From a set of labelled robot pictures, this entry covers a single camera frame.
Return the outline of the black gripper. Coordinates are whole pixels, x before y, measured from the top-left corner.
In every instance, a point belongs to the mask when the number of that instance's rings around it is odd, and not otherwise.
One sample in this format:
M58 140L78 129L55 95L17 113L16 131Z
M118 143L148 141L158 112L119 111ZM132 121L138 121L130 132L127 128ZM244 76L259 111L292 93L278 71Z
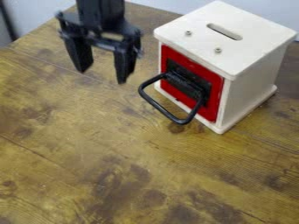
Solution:
M126 19L126 0L76 0L78 12L59 12L60 29L64 32L87 36L88 32L122 35L124 40L134 42L134 50L118 49L115 55L116 81L127 83L127 78L135 71L136 54L142 54L140 29ZM66 48L78 71L84 73L94 63L92 49L84 38L64 39Z

